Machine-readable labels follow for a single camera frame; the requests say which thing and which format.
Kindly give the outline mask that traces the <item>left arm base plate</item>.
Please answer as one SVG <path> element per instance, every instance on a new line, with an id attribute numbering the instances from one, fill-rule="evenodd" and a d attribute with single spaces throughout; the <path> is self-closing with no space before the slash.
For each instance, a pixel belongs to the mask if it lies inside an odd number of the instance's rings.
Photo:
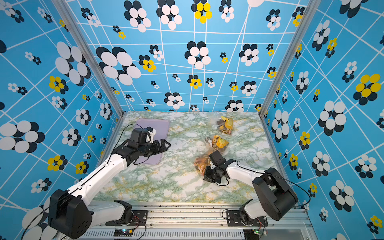
<path id="1" fill-rule="evenodd" d="M 119 227 L 137 227 L 145 226 L 148 218 L 149 211 L 147 210 L 133 210 L 131 217 L 128 220 L 118 220 L 106 222 L 106 226 L 119 226 Z"/>

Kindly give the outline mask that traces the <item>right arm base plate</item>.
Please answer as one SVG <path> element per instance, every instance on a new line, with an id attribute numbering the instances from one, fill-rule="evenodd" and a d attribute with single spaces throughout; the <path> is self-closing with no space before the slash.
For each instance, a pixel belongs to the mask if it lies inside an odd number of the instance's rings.
<path id="1" fill-rule="evenodd" d="M 269 225 L 266 217 L 251 219 L 244 211 L 224 210 L 222 213 L 229 227 L 263 228 Z"/>

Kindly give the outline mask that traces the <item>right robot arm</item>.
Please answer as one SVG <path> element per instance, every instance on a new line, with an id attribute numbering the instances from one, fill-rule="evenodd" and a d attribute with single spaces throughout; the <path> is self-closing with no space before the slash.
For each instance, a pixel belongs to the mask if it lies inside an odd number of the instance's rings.
<path id="1" fill-rule="evenodd" d="M 245 226 L 252 226 L 262 217 L 279 221 L 298 203 L 296 193 L 275 168 L 253 169 L 239 161 L 226 160 L 218 151 L 210 154 L 209 159 L 214 167 L 206 167 L 205 181 L 220 185 L 225 178 L 254 188 L 257 199 L 249 200 L 240 207 L 239 217 Z"/>

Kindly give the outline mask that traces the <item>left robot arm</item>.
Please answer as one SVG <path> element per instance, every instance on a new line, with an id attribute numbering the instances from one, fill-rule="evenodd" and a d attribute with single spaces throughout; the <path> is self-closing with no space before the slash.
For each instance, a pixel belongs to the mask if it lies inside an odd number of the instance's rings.
<path id="1" fill-rule="evenodd" d="M 81 237 L 90 227 L 115 222 L 129 224 L 133 221 L 132 205 L 122 200 L 94 204 L 100 190 L 121 171 L 140 157 L 166 152 L 171 144 L 165 139 L 155 140 L 155 129 L 133 129 L 131 137 L 116 146 L 108 159 L 86 178 L 67 190 L 57 190 L 50 197 L 48 225 L 71 239 Z"/>

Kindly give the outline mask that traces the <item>lilac plastic tray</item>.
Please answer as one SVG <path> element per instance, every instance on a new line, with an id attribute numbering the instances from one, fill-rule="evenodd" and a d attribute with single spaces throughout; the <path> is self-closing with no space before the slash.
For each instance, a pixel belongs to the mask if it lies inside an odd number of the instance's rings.
<path id="1" fill-rule="evenodd" d="M 166 141 L 170 121 L 157 119 L 139 119 L 125 145 L 135 150 L 136 164 L 156 165 L 171 144 Z"/>

